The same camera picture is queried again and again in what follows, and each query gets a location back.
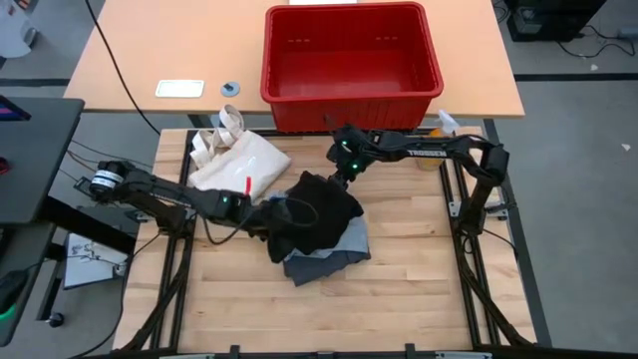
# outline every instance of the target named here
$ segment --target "white tote bag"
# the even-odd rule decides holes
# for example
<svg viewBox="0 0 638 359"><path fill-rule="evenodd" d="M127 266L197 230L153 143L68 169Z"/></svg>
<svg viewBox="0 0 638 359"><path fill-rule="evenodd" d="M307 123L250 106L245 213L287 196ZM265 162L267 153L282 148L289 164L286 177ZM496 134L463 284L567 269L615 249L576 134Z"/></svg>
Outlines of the white tote bag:
<svg viewBox="0 0 638 359"><path fill-rule="evenodd" d="M290 166L290 158L261 136L244 129L241 114L226 105L219 112L225 128L199 131L190 157L198 170L188 177L201 190L229 189L259 197Z"/></svg>

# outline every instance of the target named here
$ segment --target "white paper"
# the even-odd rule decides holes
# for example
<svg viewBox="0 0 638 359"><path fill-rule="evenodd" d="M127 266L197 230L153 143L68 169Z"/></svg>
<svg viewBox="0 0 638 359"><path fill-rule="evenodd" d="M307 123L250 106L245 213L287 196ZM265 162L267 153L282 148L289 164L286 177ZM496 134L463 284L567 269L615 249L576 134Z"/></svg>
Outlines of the white paper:
<svg viewBox="0 0 638 359"><path fill-rule="evenodd" d="M69 234L64 287L74 287L114 278L114 265L123 263L127 255L74 233Z"/></svg>
<svg viewBox="0 0 638 359"><path fill-rule="evenodd" d="M202 80L161 80L156 96L161 98L199 98L203 94Z"/></svg>

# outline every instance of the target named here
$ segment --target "gray floor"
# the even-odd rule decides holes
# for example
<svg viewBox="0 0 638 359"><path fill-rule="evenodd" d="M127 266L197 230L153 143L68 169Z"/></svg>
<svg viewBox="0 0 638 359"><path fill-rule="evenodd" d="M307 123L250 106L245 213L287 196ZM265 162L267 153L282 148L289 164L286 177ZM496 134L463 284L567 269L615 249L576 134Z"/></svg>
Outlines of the gray floor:
<svg viewBox="0 0 638 359"><path fill-rule="evenodd" d="M99 8L100 1L95 1ZM609 0L592 24L610 35L638 25L638 2ZM42 36L34 52L9 60L0 78L68 78L92 28L81 1L42 1L33 14ZM570 57L553 43L503 40L515 73L638 72L637 58L608 49L598 58ZM576 53L597 51L601 41L586 37L567 46ZM521 210L531 260L549 331L556 347L638 352L638 83L527 83L518 89L524 121L497 122L511 151L510 173ZM4 88L12 96L61 97L61 88ZM185 128L185 116L151 116L160 128ZM264 124L267 117L251 117ZM83 116L75 139L112 154L151 163L157 137L136 115ZM625 151L622 144L632 146ZM88 171L65 161L74 177ZM56 178L52 193L71 204L90 204ZM67 324L52 330L32 320L51 267L45 264L13 342L1 357L66 358L98 343L113 327L119 282L61 293L55 309ZM98 352L110 348L108 342Z"/></svg>

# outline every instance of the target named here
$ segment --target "gray cloth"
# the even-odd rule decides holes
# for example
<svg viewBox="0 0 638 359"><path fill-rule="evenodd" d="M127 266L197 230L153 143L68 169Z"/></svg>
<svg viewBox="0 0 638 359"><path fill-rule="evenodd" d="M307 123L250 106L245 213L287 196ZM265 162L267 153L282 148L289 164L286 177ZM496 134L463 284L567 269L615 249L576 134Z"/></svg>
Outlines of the gray cloth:
<svg viewBox="0 0 638 359"><path fill-rule="evenodd" d="M358 251L335 251L327 258L309 258L295 255L283 262L284 274L300 286L345 268L348 264L370 259L370 253Z"/></svg>
<svg viewBox="0 0 638 359"><path fill-rule="evenodd" d="M339 243L333 248L317 249L308 255L302 253L299 249L293 249L284 261L290 260L293 256L323 259L336 251L344 250L360 253L368 253L370 251L368 248L368 227L366 226L366 220L362 216L350 219L348 227L341 234Z"/></svg>

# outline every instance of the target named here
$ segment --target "black box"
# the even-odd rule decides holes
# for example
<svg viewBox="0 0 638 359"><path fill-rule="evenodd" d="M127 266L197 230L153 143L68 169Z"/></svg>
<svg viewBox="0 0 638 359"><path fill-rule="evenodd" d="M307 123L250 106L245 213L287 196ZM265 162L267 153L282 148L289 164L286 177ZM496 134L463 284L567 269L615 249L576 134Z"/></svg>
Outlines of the black box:
<svg viewBox="0 0 638 359"><path fill-rule="evenodd" d="M573 40L607 0L504 0L511 40Z"/></svg>

